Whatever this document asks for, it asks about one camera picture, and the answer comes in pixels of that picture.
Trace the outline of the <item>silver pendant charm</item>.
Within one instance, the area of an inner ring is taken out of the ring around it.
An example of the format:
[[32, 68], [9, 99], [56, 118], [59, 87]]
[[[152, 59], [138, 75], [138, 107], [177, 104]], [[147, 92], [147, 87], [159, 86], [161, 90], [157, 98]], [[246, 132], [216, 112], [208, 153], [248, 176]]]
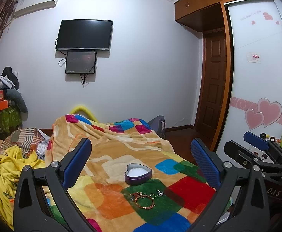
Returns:
[[156, 197], [162, 197], [162, 196], [164, 196], [164, 193], [163, 193], [162, 191], [156, 189], [156, 192], [157, 192]]

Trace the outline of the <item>jewelry cluster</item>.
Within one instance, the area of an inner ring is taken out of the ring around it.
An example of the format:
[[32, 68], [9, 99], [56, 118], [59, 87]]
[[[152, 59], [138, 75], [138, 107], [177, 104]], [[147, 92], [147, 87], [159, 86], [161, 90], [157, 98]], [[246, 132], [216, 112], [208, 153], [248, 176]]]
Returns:
[[138, 199], [140, 198], [146, 198], [146, 194], [144, 194], [143, 192], [134, 192], [131, 194], [131, 200], [136, 202]]

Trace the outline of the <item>white wardrobe sliding door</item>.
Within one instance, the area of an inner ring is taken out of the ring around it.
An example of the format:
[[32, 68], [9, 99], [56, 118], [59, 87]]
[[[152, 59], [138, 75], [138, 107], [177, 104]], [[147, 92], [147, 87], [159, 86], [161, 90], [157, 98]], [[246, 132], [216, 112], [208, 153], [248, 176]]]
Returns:
[[[226, 4], [233, 38], [233, 81], [224, 130], [217, 154], [227, 161], [224, 145], [235, 141], [269, 157], [244, 141], [248, 131], [282, 138], [282, 1], [240, 0]], [[261, 63], [247, 61], [247, 53]]]

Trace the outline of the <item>yellow cloth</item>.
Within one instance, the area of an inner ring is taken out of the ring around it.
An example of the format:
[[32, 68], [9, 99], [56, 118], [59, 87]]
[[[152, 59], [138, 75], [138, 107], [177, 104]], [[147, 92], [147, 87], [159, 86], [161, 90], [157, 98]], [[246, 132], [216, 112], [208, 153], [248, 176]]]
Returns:
[[39, 169], [45, 167], [45, 162], [34, 151], [24, 158], [18, 146], [9, 147], [0, 153], [0, 216], [10, 228], [13, 228], [13, 201], [18, 181], [26, 165]]

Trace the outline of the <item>brown wooden door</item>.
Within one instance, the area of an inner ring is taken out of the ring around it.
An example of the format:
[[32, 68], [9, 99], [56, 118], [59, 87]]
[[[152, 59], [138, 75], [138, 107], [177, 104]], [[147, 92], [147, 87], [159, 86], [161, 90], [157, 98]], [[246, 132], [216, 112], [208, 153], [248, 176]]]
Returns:
[[203, 34], [202, 80], [195, 130], [210, 147], [220, 118], [226, 80], [225, 30]]

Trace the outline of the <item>striped patterned quilt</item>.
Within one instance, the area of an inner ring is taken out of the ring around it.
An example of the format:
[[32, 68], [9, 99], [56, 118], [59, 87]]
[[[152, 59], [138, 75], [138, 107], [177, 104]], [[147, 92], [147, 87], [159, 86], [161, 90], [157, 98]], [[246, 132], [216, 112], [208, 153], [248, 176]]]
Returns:
[[5, 140], [0, 140], [0, 154], [12, 146], [22, 150], [24, 158], [34, 151], [40, 160], [45, 161], [45, 154], [50, 137], [38, 128], [19, 128], [13, 131]]

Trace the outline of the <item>white label sticker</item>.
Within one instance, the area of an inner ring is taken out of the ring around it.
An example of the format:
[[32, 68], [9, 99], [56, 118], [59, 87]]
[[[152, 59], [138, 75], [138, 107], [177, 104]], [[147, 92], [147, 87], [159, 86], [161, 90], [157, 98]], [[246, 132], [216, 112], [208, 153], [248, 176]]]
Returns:
[[255, 52], [248, 52], [247, 61], [251, 63], [261, 63], [261, 55]]

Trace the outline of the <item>grey backpack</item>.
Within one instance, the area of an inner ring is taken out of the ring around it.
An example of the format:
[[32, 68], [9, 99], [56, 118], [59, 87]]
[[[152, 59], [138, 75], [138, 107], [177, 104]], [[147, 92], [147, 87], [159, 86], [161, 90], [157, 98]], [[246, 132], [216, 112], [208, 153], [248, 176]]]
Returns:
[[165, 139], [165, 118], [159, 115], [148, 122], [148, 125], [162, 139]]

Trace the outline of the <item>green patterned cloth cover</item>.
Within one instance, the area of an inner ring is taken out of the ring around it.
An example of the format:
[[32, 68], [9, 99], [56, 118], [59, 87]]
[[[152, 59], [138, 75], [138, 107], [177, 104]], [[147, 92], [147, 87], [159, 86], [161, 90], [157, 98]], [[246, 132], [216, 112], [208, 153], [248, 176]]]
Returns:
[[15, 107], [0, 111], [0, 133], [12, 132], [12, 129], [22, 125], [20, 112]]

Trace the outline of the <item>colourful plush blanket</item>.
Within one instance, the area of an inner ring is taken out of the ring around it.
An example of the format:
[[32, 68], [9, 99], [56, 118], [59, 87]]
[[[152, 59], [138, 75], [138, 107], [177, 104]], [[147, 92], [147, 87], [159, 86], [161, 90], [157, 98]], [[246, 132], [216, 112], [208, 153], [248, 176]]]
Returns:
[[[68, 192], [97, 231], [186, 231], [215, 194], [196, 165], [138, 118], [103, 124], [77, 114], [61, 116], [53, 124], [46, 163], [60, 161], [82, 138], [91, 140], [92, 152]], [[151, 168], [152, 178], [126, 184], [130, 163]], [[156, 197], [156, 189], [164, 196]], [[147, 196], [134, 202], [134, 192]]]

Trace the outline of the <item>purple heart-shaped tin box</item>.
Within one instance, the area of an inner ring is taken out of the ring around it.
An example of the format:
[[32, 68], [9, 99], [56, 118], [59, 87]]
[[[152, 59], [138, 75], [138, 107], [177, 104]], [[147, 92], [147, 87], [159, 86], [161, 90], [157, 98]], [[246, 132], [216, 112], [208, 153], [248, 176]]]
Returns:
[[130, 163], [124, 174], [126, 184], [130, 186], [141, 185], [152, 178], [151, 168], [138, 163]]

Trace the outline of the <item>pile of clothes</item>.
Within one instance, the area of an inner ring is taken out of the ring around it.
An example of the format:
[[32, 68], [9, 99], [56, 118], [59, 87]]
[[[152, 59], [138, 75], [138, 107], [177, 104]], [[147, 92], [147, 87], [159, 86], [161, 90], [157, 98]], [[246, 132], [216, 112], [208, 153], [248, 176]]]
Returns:
[[5, 67], [0, 75], [0, 101], [7, 100], [8, 105], [16, 107], [21, 113], [28, 113], [26, 103], [19, 91], [19, 80], [11, 67]]

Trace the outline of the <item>white air conditioner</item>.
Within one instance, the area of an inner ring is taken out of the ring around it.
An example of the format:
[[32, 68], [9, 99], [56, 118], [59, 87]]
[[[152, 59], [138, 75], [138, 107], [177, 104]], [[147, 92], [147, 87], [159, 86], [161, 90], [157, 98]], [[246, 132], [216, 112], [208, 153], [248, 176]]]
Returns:
[[44, 9], [51, 9], [56, 7], [58, 0], [18, 0], [14, 16], [16, 18], [38, 12]]

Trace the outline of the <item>small black wall monitor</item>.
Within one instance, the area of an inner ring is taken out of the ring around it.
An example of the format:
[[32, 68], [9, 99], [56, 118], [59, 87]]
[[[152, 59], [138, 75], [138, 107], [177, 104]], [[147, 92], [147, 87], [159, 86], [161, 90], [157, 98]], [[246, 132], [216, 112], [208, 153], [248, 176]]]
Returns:
[[96, 51], [68, 51], [66, 74], [94, 74], [97, 64]]

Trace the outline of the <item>large black wall television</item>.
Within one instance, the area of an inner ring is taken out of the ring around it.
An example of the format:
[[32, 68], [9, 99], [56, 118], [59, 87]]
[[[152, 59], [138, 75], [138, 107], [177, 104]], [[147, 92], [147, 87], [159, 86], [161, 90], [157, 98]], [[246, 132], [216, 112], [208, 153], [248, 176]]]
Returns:
[[109, 51], [112, 31], [112, 20], [62, 20], [56, 41], [56, 50]]

